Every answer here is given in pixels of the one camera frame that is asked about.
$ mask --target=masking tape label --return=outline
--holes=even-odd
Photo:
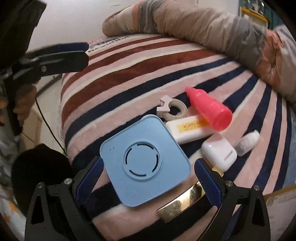
[[[203,126],[207,126],[208,124],[209,123],[207,122],[206,119],[201,119],[201,120],[195,120],[195,121],[177,125],[177,128],[179,130],[179,133],[182,133],[185,131],[192,131],[192,130],[201,128]]]

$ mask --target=metal screw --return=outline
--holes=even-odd
[[[43,187],[43,182],[40,182],[37,184],[37,188],[42,188]]]
[[[255,189],[256,191],[259,191],[259,190],[260,190],[260,187],[259,187],[258,185],[254,185],[254,189]]]
[[[47,71],[46,66],[42,66],[42,67],[41,67],[41,71],[42,71],[43,73],[46,72],[46,71]]]
[[[225,182],[226,186],[232,187],[233,186],[233,182],[232,181],[226,181]]]
[[[69,185],[71,182],[72,182],[72,179],[71,179],[71,178],[67,178],[67,179],[64,181],[64,184]]]

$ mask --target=black wire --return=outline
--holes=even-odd
[[[41,111],[41,109],[40,109],[40,106],[39,106],[39,104],[38,104],[37,98],[35,98],[35,101],[36,101],[37,108],[38,108],[38,110],[39,110],[39,112],[40,112],[40,114],[41,114],[41,116],[42,116],[42,119],[44,120],[45,124],[47,125],[47,128],[49,129],[49,131],[50,131],[50,133],[52,134],[53,138],[54,138],[54,139],[56,140],[56,142],[59,144],[59,146],[61,147],[61,149],[63,150],[63,152],[67,155],[65,149],[62,147],[62,145],[59,143],[59,141],[57,140],[57,138],[54,136],[54,134],[53,134],[51,128],[49,127],[47,121],[45,120],[45,118],[44,118],[44,116],[43,116],[43,114],[42,114],[42,111]]]

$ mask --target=pink plastic bottle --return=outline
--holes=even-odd
[[[231,110],[210,97],[202,89],[186,87],[185,92],[199,113],[210,123],[216,131],[222,131],[227,128],[232,120]]]

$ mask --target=blue plastic lid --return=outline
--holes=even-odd
[[[185,153],[155,115],[147,115],[100,148],[120,201],[143,204],[184,181],[190,174]]]

